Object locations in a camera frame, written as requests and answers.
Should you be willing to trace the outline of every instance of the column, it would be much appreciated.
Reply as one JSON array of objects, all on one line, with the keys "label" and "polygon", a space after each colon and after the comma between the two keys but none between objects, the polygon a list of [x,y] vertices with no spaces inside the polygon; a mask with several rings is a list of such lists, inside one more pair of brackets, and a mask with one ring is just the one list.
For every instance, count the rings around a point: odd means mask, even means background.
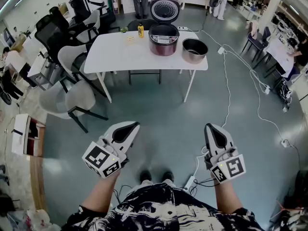
[{"label": "column", "polygon": [[268,8],[266,9],[262,18],[259,21],[259,31],[261,34],[263,34],[265,27],[272,20],[280,1],[281,0],[270,0]]}]

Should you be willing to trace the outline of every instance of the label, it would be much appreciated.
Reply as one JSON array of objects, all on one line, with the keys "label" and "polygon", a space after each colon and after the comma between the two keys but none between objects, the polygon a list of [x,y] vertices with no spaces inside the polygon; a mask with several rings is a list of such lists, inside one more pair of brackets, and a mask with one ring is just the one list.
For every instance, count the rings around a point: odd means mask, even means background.
[{"label": "label", "polygon": [[151,39],[160,44],[170,44],[178,39],[176,36],[151,35]]}]

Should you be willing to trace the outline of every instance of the open lid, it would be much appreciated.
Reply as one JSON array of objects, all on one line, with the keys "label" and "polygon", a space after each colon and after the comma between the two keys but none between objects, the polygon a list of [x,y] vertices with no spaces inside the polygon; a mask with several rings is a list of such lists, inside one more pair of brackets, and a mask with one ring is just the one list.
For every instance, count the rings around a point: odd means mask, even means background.
[{"label": "open lid", "polygon": [[180,3],[177,0],[152,0],[151,15],[158,22],[174,22],[180,13]]}]

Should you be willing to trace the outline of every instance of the patterned shirt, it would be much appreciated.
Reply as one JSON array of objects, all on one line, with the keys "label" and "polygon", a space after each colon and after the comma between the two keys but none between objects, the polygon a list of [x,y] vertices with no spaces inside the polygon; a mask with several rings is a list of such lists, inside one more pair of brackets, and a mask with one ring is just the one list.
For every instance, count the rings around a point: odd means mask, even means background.
[{"label": "patterned shirt", "polygon": [[80,206],[62,230],[262,231],[251,211],[241,208],[231,215],[223,214],[165,183],[130,193],[109,213],[97,213]]}]

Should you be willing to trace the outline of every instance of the yellow bottle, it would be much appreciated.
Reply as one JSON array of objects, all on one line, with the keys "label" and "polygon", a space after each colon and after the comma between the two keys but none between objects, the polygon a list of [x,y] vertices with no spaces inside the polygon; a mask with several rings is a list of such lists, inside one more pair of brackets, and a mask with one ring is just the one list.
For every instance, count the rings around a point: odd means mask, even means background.
[{"label": "yellow bottle", "polygon": [[141,23],[139,23],[139,26],[138,26],[138,34],[140,38],[144,37],[144,26]]}]

